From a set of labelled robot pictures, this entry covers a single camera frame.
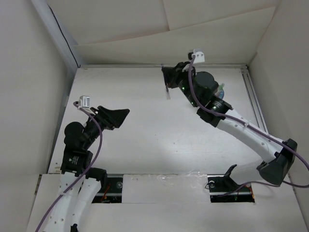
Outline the purple gel pen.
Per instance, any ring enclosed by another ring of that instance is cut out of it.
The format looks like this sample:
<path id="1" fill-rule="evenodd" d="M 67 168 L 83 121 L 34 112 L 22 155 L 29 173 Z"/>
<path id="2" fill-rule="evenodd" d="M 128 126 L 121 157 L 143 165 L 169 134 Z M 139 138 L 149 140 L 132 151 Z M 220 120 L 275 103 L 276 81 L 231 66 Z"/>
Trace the purple gel pen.
<path id="1" fill-rule="evenodd" d="M 165 85 L 166 98 L 167 98 L 167 100 L 170 100 L 168 81 L 167 81 L 167 78 L 166 78 L 165 75 L 164 75 L 164 85 Z"/>

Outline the green correction tape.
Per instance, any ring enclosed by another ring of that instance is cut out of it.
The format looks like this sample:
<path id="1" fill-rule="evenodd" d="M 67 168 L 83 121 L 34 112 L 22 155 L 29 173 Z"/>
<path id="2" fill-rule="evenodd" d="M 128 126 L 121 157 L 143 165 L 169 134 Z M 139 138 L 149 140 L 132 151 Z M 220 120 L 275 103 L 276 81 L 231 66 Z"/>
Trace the green correction tape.
<path id="1" fill-rule="evenodd" d="M 225 84 L 224 83 L 221 83 L 220 85 L 219 85 L 219 89 L 223 89 L 224 88 L 224 86 L 225 86 Z"/>

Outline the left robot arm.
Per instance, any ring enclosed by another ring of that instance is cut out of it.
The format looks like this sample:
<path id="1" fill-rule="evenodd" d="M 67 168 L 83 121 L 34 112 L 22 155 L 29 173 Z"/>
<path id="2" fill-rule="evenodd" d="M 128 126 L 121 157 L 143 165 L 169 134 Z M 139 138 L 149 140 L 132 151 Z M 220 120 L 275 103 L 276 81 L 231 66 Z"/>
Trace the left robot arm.
<path id="1" fill-rule="evenodd" d="M 129 109 L 109 110 L 102 106 L 86 109 L 73 104 L 88 117 L 85 124 L 65 127 L 64 152 L 57 197 L 41 219 L 36 231 L 77 232 L 93 199 L 108 184 L 107 172 L 94 168 L 103 145 L 103 131 L 121 127 Z"/>

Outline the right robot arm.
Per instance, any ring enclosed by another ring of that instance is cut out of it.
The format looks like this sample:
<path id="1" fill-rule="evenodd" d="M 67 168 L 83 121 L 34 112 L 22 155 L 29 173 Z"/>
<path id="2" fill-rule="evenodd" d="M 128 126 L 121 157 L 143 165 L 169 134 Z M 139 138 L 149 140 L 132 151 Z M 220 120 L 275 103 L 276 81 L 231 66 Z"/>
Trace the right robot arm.
<path id="1" fill-rule="evenodd" d="M 217 96 L 219 84 L 213 75 L 196 72 L 189 61 L 175 67 L 163 66 L 161 71 L 165 87 L 179 88 L 204 122 L 235 137 L 261 158 L 258 162 L 231 165 L 220 179 L 226 189 L 235 190 L 246 182 L 259 180 L 276 187 L 285 182 L 295 160 L 297 143 L 294 140 L 283 141 L 268 135 L 243 118 L 232 105 Z"/>

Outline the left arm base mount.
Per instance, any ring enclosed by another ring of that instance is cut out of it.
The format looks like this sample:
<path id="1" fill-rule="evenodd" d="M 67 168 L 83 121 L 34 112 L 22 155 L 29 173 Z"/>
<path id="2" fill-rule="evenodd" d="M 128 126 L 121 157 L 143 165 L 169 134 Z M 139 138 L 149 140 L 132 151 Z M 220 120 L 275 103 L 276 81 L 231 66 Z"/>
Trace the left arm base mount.
<path id="1" fill-rule="evenodd" d="M 94 177 L 99 177 L 101 189 L 95 195 L 92 203 L 121 203 L 123 190 L 122 174 L 107 174 L 106 170 L 93 168 L 90 171 Z"/>

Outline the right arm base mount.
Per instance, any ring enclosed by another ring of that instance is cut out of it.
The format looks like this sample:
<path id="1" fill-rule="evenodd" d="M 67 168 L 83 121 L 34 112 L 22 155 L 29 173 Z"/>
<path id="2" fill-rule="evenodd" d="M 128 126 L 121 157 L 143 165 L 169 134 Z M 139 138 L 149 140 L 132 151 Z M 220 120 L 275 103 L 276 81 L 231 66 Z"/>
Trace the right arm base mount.
<path id="1" fill-rule="evenodd" d="M 210 193 L 211 203 L 255 203 L 251 186 L 240 187 L 230 175 L 237 165 L 232 165 L 224 174 L 209 174 L 205 185 Z"/>

